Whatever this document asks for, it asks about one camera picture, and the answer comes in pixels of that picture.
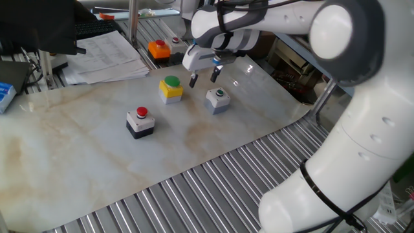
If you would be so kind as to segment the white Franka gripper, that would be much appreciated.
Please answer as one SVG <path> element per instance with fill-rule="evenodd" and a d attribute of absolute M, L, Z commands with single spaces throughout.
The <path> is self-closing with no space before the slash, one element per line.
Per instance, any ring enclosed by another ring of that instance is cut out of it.
<path fill-rule="evenodd" d="M 220 75 L 223 65 L 233 63 L 237 57 L 244 57 L 245 51 L 232 51 L 232 50 L 214 50 L 209 48 L 200 47 L 197 44 L 191 45 L 184 53 L 182 60 L 183 66 L 193 72 L 191 74 L 189 86 L 194 88 L 198 79 L 196 71 L 214 67 L 210 81 L 215 83 L 218 75 Z"/>

